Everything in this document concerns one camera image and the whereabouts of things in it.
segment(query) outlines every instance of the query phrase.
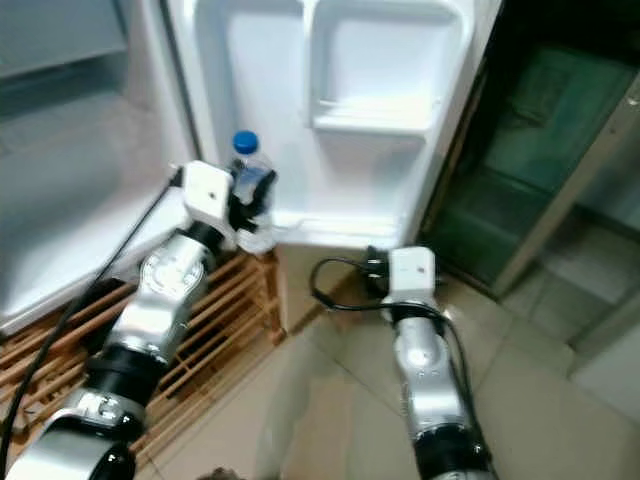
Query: plastic bottle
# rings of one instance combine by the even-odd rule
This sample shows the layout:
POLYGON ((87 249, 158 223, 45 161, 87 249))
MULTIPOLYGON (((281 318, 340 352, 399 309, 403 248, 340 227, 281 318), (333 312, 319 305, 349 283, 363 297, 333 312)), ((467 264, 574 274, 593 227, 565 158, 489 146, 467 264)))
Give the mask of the plastic bottle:
MULTIPOLYGON (((258 136, 248 130, 237 132, 233 136, 233 148, 236 158, 243 163, 244 168, 238 174, 233 192, 244 205, 253 200, 253 193, 258 182, 273 170, 271 161, 259 151, 258 136)), ((270 189, 262 202, 262 208, 253 217, 256 225, 255 232, 240 229, 238 231, 238 246, 244 251, 259 255, 271 250, 276 242, 271 218, 273 205, 273 188, 270 189)))

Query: wire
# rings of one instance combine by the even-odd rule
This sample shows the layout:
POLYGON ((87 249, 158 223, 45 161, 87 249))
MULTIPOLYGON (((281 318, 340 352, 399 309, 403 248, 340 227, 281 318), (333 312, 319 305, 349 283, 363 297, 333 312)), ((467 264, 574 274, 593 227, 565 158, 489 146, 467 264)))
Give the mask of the wire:
POLYGON ((317 280, 320 270, 323 266, 328 263, 343 263, 348 264, 353 267, 356 267, 360 270, 366 270, 366 266, 362 263, 352 260, 350 258, 345 257, 327 257, 320 260, 311 270, 311 274, 309 275, 309 290, 311 292, 311 296, 313 296, 316 300, 318 300, 324 307, 330 310, 342 310, 348 312, 363 312, 363 311, 374 311, 374 310, 386 310, 393 307, 405 307, 412 309, 420 309, 424 312, 425 317, 435 320, 437 322, 441 322, 443 325, 451 333, 451 337, 453 338, 454 343, 456 344, 456 350, 458 351, 459 358, 459 369, 456 368, 455 363, 453 363, 454 373, 458 378, 458 383, 460 385, 460 390, 462 393, 462 398, 464 403, 467 406, 467 411, 469 414, 469 418, 471 420, 472 427, 477 435, 478 443, 484 449, 487 455, 487 461, 489 463, 489 471, 493 474, 496 480, 499 480, 499 476, 493 466, 491 451, 489 450, 489 446, 484 437, 482 426, 480 425, 480 421, 478 419, 478 414, 476 412, 476 406, 473 399, 473 390, 471 388, 471 377, 469 375, 469 365, 467 363, 467 356, 462 345, 462 339, 455 325, 446 315, 440 313, 437 309, 424 304, 424 303, 414 303, 414 302, 389 302, 389 303, 377 303, 372 305, 345 305, 341 303, 335 302, 329 295, 322 292, 317 287, 317 280))
POLYGON ((122 241, 120 246, 115 250, 115 252, 111 255, 109 260, 107 260, 107 262, 104 264, 102 269, 91 281, 89 286, 85 288, 85 290, 82 292, 80 296, 76 297, 69 304, 65 312, 62 314, 62 316, 58 320, 58 323, 56 324, 53 331, 49 334, 45 342, 42 344, 42 347, 40 347, 40 350, 38 351, 38 355, 36 356, 35 360, 31 363, 31 365, 29 365, 29 369, 27 370, 27 373, 22 379, 22 382, 20 383, 20 386, 16 391, 13 397, 13 400, 11 401, 11 407, 9 408, 9 413, 7 413, 7 416, 5 417, 3 422, 4 429, 2 433, 2 444, 0 445, 0 479, 4 480, 6 477, 7 463, 9 460, 8 458, 9 446, 11 445, 11 436, 13 433, 13 424, 15 423, 16 417, 18 415, 20 402, 22 401, 22 398, 24 397, 25 393, 27 392, 27 389, 29 388, 29 384, 31 383, 33 375, 40 368, 40 366, 42 365, 42 362, 47 357, 47 353, 49 352, 49 349, 51 348, 51 346, 55 343, 55 341, 64 331, 67 325, 67 322, 69 321, 71 316, 84 306, 84 304, 89 299, 89 296, 91 295, 92 291, 95 289, 96 285, 111 269, 115 261, 122 254, 123 250, 131 242, 133 237, 138 233, 138 231, 140 230, 140 227, 142 227, 142 225, 145 223, 147 218, 149 218, 149 215, 151 215, 151 213, 155 210, 155 208, 158 206, 158 204, 160 203, 162 198, 165 196, 165 194, 167 193, 170 187, 171 187, 171 182, 167 182, 167 184, 162 188, 162 191, 158 193, 153 203, 151 203, 149 207, 147 207, 145 212, 138 219, 138 221, 133 226, 133 228, 129 231, 129 233, 127 234, 126 238, 122 241))

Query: refrigerator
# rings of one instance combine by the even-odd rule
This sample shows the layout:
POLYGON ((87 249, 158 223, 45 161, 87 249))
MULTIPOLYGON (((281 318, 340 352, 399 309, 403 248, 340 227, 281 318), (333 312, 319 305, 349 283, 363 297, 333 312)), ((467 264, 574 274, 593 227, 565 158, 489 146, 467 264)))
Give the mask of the refrigerator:
MULTIPOLYGON (((498 0, 1 0, 0 332, 85 286, 181 165, 255 131, 278 243, 415 240, 498 0)), ((189 222, 172 189, 117 262, 189 222)))

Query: beige floor tile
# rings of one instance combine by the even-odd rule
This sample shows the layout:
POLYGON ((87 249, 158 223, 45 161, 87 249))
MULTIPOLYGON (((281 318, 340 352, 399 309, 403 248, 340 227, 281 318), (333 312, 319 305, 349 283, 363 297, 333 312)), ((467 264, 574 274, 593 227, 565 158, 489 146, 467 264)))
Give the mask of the beige floor tile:
POLYGON ((199 420, 195 421, 191 426, 172 439, 163 450, 151 455, 154 463, 156 465, 163 465, 168 461, 168 459, 172 458, 177 454, 177 452, 182 450, 184 446, 188 444, 189 441, 197 435, 198 432, 200 432, 200 430, 202 430, 215 415, 218 414, 218 412, 220 412, 229 402, 234 401, 238 394, 260 374, 260 371, 268 362, 269 356, 273 353, 274 350, 266 339, 260 340, 249 347, 245 351, 246 356, 237 367, 240 371, 246 371, 244 378, 242 378, 237 385, 224 393, 217 402, 202 414, 199 420))
POLYGON ((545 268, 605 303, 616 303, 635 285, 640 248, 610 228, 566 220, 543 256, 545 268))
POLYGON ((544 291, 550 273, 533 265, 501 301, 504 307, 518 317, 528 320, 544 291))
POLYGON ((604 318, 611 305, 566 280, 551 276, 535 306, 531 322, 548 335, 569 341, 604 318))
POLYGON ((640 478, 638 429, 518 348, 500 351, 476 402, 503 479, 640 478))
POLYGON ((448 279, 446 285, 436 291, 436 298, 462 337, 471 383, 477 387, 507 335, 514 316, 455 279, 448 279))
POLYGON ((327 312, 302 335, 400 413, 402 382, 393 354, 394 333, 379 313, 327 312))
POLYGON ((136 472, 135 480, 162 480, 162 477, 155 465, 149 462, 136 472))
POLYGON ((562 377, 568 374, 575 358, 575 352, 566 343, 547 335, 524 319, 514 321, 506 344, 520 348, 562 377))
MULTIPOLYGON (((438 301, 457 327, 477 386, 505 338, 513 315, 463 283, 450 279, 438 301)), ((401 380, 393 354, 394 333, 378 312, 325 312, 302 335, 326 352, 396 412, 401 380)))
POLYGON ((216 466, 265 480, 417 478, 402 418, 302 337, 159 466, 166 479, 216 466))

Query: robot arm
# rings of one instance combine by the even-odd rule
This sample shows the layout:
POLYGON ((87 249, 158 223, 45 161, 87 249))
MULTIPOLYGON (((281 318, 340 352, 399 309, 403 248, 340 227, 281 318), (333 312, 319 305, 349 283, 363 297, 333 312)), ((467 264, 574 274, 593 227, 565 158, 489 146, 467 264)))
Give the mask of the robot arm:
MULTIPOLYGON (((233 178, 204 162, 185 167, 184 202, 194 222, 146 258, 135 296, 89 361, 84 385, 17 459, 9 480, 133 478, 128 445, 144 432, 145 408, 183 339, 191 306, 223 245, 234 243, 239 227, 250 228, 247 209, 232 194, 233 178)), ((266 194, 269 185, 256 192, 266 194)))
MULTIPOLYGON (((384 303, 437 308, 435 258, 424 247, 389 253, 389 296, 384 303)), ((404 413, 418 471, 423 479, 492 480, 490 458, 476 431, 454 371, 442 325, 424 310, 392 307, 394 353, 402 376, 404 413)))

